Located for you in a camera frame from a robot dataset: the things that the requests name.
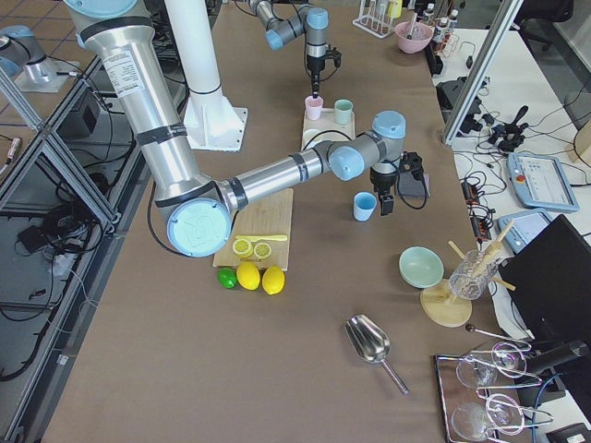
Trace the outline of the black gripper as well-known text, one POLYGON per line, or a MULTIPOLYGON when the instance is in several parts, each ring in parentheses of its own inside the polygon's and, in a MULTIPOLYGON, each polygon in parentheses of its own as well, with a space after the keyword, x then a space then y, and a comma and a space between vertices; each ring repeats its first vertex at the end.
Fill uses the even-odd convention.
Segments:
POLYGON ((387 216, 393 212, 394 198, 392 188, 396 184, 398 169, 394 165, 374 165, 369 169, 370 183, 379 196, 380 215, 387 216))
POLYGON ((311 78, 312 97, 318 98, 320 92, 321 72, 325 69, 327 61, 333 61, 334 70, 326 79, 330 78, 341 67, 341 54, 325 54, 321 57, 306 56, 306 68, 308 76, 311 78))

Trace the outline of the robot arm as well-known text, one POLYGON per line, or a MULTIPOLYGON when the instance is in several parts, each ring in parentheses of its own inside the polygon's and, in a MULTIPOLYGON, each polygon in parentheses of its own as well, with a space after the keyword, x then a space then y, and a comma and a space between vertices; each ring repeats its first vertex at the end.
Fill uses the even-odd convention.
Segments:
POLYGON ((227 180, 209 177, 194 149, 238 148, 247 112, 223 95, 204 3, 169 1, 165 7, 189 89, 184 114, 168 90, 142 2, 67 3, 80 44, 101 58, 127 115, 156 183, 168 239, 179 253, 206 257, 220 250, 231 233, 231 214, 250 202, 327 172, 348 181, 400 158, 404 117, 383 111, 350 141, 321 142, 227 180))
POLYGON ((247 4, 265 27, 267 44, 273 51, 283 49, 300 36, 305 37, 305 68, 310 80, 311 95, 318 98, 326 62, 333 61, 335 73, 341 67, 342 60, 342 53, 328 43, 328 11, 302 4, 295 6, 295 13, 290 18, 279 18, 274 12, 273 1, 247 1, 247 4))

